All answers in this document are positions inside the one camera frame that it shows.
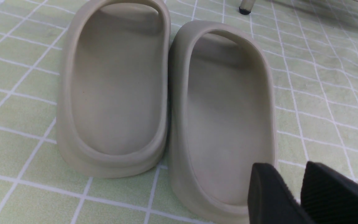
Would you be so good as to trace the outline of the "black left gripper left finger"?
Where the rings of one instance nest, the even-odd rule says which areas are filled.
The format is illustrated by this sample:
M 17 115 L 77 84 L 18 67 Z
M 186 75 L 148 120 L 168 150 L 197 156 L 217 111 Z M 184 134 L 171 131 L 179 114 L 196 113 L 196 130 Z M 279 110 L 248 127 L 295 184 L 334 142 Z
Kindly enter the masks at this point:
M 314 224 L 268 163 L 252 165 L 247 204 L 250 224 Z

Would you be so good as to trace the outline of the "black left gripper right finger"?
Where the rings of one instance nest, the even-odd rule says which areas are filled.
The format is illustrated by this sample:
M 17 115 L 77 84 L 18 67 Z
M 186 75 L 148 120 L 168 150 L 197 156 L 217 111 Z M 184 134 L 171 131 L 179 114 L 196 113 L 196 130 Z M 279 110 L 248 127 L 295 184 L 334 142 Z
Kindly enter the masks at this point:
M 306 164 L 300 203 L 317 224 L 358 224 L 358 183 L 320 162 Z

